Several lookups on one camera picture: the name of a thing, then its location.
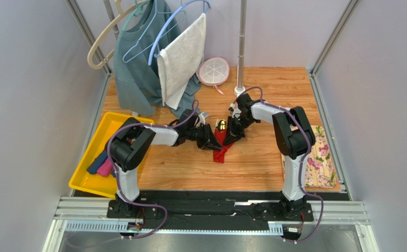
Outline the gold spoon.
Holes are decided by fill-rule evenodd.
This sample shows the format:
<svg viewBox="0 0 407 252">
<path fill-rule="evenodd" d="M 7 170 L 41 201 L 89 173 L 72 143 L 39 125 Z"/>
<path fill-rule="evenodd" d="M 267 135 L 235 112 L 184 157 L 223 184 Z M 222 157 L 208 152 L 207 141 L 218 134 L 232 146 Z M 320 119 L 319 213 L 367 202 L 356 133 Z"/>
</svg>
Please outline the gold spoon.
<svg viewBox="0 0 407 252">
<path fill-rule="evenodd" d="M 227 127 L 227 125 L 226 125 L 226 121 L 224 119 L 221 119 L 217 122 L 216 129 L 218 131 L 223 132 L 226 129 L 226 127 Z"/>
</svg>

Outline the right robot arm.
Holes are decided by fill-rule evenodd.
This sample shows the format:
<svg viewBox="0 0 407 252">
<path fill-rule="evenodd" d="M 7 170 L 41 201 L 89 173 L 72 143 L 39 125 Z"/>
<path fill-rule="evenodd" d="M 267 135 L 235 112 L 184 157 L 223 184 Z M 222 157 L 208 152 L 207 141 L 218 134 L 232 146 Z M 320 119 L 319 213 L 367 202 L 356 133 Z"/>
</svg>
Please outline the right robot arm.
<svg viewBox="0 0 407 252">
<path fill-rule="evenodd" d="M 283 108 L 263 100 L 239 95 L 230 104 L 224 144 L 235 143 L 245 137 L 245 130 L 253 123 L 267 122 L 274 127 L 277 147 L 284 156 L 284 198 L 279 204 L 283 219 L 294 219 L 307 205 L 304 178 L 308 156 L 315 144 L 315 135 L 300 106 Z"/>
</svg>

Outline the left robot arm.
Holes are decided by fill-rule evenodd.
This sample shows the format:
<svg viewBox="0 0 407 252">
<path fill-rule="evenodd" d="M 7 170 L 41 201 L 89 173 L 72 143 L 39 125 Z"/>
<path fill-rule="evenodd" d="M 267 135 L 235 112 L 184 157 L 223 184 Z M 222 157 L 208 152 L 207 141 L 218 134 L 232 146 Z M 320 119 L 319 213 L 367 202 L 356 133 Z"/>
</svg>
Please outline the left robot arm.
<svg viewBox="0 0 407 252">
<path fill-rule="evenodd" d="M 115 206 L 109 210 L 108 215 L 114 217 L 119 214 L 135 218 L 142 213 L 143 207 L 136 203 L 140 195 L 137 169 L 149 147 L 179 146 L 186 141 L 194 141 L 202 150 L 222 150 L 210 124 L 205 122 L 202 114 L 192 109 L 185 110 L 179 119 L 167 125 L 147 124 L 134 117 L 128 118 L 105 146 L 117 182 Z"/>
</svg>

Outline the metal rack pole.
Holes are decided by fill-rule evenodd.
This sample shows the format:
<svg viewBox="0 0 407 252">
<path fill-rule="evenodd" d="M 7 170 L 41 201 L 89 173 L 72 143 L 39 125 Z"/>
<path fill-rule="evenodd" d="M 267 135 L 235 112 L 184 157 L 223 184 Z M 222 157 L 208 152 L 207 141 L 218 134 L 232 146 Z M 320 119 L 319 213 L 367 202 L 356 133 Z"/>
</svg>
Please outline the metal rack pole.
<svg viewBox="0 0 407 252">
<path fill-rule="evenodd" d="M 104 7 L 105 7 L 109 20 L 113 21 L 115 19 L 115 16 L 114 16 L 114 11 L 111 6 L 110 0 L 103 0 L 103 4 L 104 4 Z M 119 28 L 118 28 L 117 24 L 113 26 L 113 33 L 114 33 L 115 39 L 117 39 L 118 34 L 119 34 Z"/>
<path fill-rule="evenodd" d="M 237 65 L 237 85 L 234 88 L 236 96 L 245 92 L 244 86 L 244 51 L 245 51 L 245 27 L 247 18 L 247 0 L 241 0 L 240 5 L 240 28 L 239 28 L 239 54 Z"/>
</svg>

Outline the pink white mesh bag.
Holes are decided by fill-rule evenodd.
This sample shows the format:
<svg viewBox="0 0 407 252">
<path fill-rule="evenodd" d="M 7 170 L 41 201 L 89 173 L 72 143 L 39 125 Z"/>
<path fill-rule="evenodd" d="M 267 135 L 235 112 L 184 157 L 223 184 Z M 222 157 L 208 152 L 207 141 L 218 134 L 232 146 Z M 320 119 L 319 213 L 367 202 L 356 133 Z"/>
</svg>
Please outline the pink white mesh bag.
<svg viewBox="0 0 407 252">
<path fill-rule="evenodd" d="M 225 83 L 230 75 L 230 66 L 222 57 L 213 57 L 204 61 L 197 73 L 199 81 L 205 86 L 215 88 L 221 95 L 225 93 L 219 86 Z"/>
</svg>

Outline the white towel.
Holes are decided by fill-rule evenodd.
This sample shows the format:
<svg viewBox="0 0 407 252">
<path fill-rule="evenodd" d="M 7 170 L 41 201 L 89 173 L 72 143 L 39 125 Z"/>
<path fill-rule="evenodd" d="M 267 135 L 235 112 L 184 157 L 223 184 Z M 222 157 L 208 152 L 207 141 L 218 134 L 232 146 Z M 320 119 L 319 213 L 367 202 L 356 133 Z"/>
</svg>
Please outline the white towel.
<svg viewBox="0 0 407 252">
<path fill-rule="evenodd" d="M 204 60 L 207 15 L 201 14 L 162 49 L 157 58 L 162 104 L 177 110 L 200 89 L 196 76 Z"/>
</svg>

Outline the teal sweatshirt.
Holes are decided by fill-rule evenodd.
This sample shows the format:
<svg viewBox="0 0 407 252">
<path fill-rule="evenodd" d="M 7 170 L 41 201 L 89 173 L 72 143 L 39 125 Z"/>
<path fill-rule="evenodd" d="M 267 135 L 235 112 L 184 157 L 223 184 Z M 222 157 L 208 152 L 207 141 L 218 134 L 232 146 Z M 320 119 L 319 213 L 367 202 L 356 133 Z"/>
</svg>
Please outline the teal sweatshirt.
<svg viewBox="0 0 407 252">
<path fill-rule="evenodd" d="M 170 14 L 164 14 L 164 12 L 172 11 L 167 2 L 157 1 L 157 4 L 158 11 L 163 13 L 155 16 L 154 21 L 140 40 L 140 43 L 128 54 L 127 58 L 133 57 L 150 45 L 155 40 L 165 21 L 168 20 Z M 154 15 L 155 10 L 153 7 L 148 24 Z M 173 19 L 167 29 L 171 29 L 176 23 L 177 20 Z M 152 116 L 156 107 L 167 107 L 162 104 L 157 58 L 153 58 L 152 65 L 149 66 L 147 60 L 150 49 L 148 49 L 132 61 L 126 64 L 122 62 L 123 55 L 136 44 L 136 41 L 140 38 L 147 25 L 141 31 L 135 33 L 119 33 L 113 56 L 114 79 L 119 106 L 122 109 L 128 109 L 140 115 Z M 176 26 L 169 33 L 165 34 L 158 43 L 160 51 L 166 48 L 182 32 L 179 26 Z M 168 108 L 176 118 L 180 118 L 185 110 L 192 109 L 194 99 L 195 94 L 193 97 L 185 99 L 183 107 L 177 110 Z"/>
</svg>

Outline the pink cloth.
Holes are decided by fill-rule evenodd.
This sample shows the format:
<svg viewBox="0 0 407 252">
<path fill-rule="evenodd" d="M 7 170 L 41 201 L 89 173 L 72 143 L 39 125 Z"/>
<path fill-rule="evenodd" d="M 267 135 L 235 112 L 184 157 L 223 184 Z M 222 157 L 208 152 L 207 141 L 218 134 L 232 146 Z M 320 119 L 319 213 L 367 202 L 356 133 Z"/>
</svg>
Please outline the pink cloth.
<svg viewBox="0 0 407 252">
<path fill-rule="evenodd" d="M 97 169 L 97 175 L 102 177 L 114 176 L 114 167 L 109 159 L 106 159 Z"/>
</svg>

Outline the navy blue cloth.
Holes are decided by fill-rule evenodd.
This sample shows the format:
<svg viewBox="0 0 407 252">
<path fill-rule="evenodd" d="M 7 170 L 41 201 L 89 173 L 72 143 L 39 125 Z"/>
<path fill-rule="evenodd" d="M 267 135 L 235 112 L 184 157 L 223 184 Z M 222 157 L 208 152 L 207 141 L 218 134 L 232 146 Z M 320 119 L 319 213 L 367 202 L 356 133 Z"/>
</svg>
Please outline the navy blue cloth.
<svg viewBox="0 0 407 252">
<path fill-rule="evenodd" d="M 87 168 L 87 172 L 89 174 L 97 174 L 98 169 L 104 164 L 104 162 L 108 159 L 107 151 L 102 151 L 89 165 Z"/>
</svg>

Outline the yellow plastic bin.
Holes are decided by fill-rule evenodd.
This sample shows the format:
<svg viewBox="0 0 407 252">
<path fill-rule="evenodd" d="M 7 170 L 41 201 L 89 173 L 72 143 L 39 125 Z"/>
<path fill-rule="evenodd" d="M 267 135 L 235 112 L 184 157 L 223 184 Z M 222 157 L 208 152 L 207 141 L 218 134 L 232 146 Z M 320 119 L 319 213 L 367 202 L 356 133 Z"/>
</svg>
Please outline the yellow plastic bin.
<svg viewBox="0 0 407 252">
<path fill-rule="evenodd" d="M 116 179 L 112 175 L 104 177 L 91 174 L 87 169 L 104 151 L 108 139 L 131 117 L 131 115 L 116 112 L 104 114 L 69 181 L 71 189 L 115 199 L 117 191 Z"/>
</svg>

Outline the blue hanger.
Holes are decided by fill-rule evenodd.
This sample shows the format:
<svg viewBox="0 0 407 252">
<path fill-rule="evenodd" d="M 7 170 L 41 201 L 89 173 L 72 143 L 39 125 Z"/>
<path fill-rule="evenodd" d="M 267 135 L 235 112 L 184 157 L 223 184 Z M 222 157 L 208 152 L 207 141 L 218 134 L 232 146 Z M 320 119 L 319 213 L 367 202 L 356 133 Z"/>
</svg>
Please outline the blue hanger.
<svg viewBox="0 0 407 252">
<path fill-rule="evenodd" d="M 168 20 L 165 21 L 165 24 L 163 25 L 163 27 L 161 28 L 161 30 L 157 34 L 155 40 L 150 45 L 148 45 L 145 49 L 141 50 L 139 53 L 137 53 L 133 57 L 127 58 L 128 54 L 135 48 L 135 46 L 137 46 L 140 43 L 140 40 L 144 37 L 144 35 L 147 32 L 148 28 L 150 28 L 152 22 L 154 21 L 155 16 L 157 14 L 162 14 L 163 13 L 163 12 L 158 11 L 158 9 L 157 9 L 157 7 L 158 7 L 157 1 L 154 1 L 155 15 L 154 15 L 153 19 L 149 22 L 146 29 L 141 34 L 140 38 L 136 41 L 136 44 L 133 47 L 131 47 L 123 55 L 122 62 L 126 64 L 126 63 L 132 61 L 133 59 L 135 59 L 138 55 L 141 55 L 143 52 L 150 49 L 147 64 L 149 66 L 151 66 L 152 62 L 153 62 L 153 58 L 158 58 L 159 57 L 160 48 L 159 48 L 158 43 L 159 43 L 160 39 L 163 38 L 165 36 L 165 34 L 169 33 L 174 27 L 178 26 L 178 24 L 181 23 L 181 20 L 178 21 L 174 26 L 172 26 L 171 29 L 167 29 L 170 26 L 170 23 L 173 21 L 173 19 L 175 19 L 175 17 L 179 13 L 185 13 L 186 14 L 185 8 L 188 7 L 189 5 L 193 4 L 193 3 L 196 3 L 196 2 L 202 2 L 202 12 L 204 14 L 206 14 L 208 12 L 208 10 L 211 9 L 211 4 L 210 4 L 209 1 L 193 0 L 193 1 L 187 1 L 185 3 L 181 3 L 181 5 L 174 12 L 164 12 L 164 14 L 170 14 L 170 16 L 169 16 Z"/>
</svg>

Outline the left metal rack pole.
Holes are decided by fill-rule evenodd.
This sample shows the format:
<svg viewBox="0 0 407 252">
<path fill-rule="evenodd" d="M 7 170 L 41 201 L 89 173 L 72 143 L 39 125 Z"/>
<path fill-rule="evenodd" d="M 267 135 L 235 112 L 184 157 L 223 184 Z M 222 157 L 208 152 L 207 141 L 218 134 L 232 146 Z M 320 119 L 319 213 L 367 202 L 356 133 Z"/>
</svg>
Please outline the left metal rack pole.
<svg viewBox="0 0 407 252">
<path fill-rule="evenodd" d="M 113 21 L 115 19 L 115 16 L 114 16 L 114 11 L 111 6 L 110 0 L 103 0 L 103 4 L 104 4 L 104 7 L 105 7 L 109 20 Z M 118 28 L 117 24 L 113 26 L 113 33 L 114 33 L 115 39 L 117 39 L 118 34 L 119 34 L 119 28 Z"/>
</svg>

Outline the green hanger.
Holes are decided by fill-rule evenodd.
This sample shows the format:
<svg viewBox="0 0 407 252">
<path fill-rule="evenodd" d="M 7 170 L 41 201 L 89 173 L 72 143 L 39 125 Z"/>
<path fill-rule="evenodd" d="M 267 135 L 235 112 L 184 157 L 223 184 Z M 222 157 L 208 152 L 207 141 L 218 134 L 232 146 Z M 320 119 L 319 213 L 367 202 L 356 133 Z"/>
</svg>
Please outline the green hanger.
<svg viewBox="0 0 407 252">
<path fill-rule="evenodd" d="M 154 1 L 136 3 L 135 9 L 129 14 L 123 27 L 120 29 L 120 34 L 141 31 L 148 24 L 153 7 Z"/>
</svg>

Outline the beige hanger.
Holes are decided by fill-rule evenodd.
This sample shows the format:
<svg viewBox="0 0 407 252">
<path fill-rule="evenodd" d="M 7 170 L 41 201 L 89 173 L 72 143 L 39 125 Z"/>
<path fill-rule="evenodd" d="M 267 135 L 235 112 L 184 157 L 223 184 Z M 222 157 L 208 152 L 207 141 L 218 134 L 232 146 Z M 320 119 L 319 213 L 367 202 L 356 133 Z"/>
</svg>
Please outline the beige hanger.
<svg viewBox="0 0 407 252">
<path fill-rule="evenodd" d="M 109 68 L 111 70 L 113 63 L 112 57 L 114 55 L 114 48 L 116 40 L 113 33 L 113 26 L 127 19 L 129 14 L 135 9 L 136 3 L 143 3 L 145 1 L 134 1 L 134 4 L 127 9 L 124 9 L 121 4 L 122 1 L 113 1 L 113 11 L 115 19 L 110 21 L 103 31 L 94 39 L 93 44 L 87 55 L 88 65 L 95 70 Z"/>
</svg>

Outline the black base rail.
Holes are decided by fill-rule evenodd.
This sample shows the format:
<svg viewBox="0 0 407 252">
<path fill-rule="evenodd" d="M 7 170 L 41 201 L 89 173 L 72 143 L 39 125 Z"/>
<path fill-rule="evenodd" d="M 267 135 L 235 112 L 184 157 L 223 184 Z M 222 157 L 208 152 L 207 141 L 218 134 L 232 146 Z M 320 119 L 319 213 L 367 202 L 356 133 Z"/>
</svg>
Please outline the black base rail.
<svg viewBox="0 0 407 252">
<path fill-rule="evenodd" d="M 161 225 L 162 230 L 260 231 L 269 221 L 311 222 L 314 220 L 314 197 L 307 197 L 306 205 L 287 210 L 280 202 L 279 191 L 165 191 L 142 190 L 130 205 L 120 197 L 108 204 L 108 218 L 135 219 L 144 229 Z"/>
</svg>

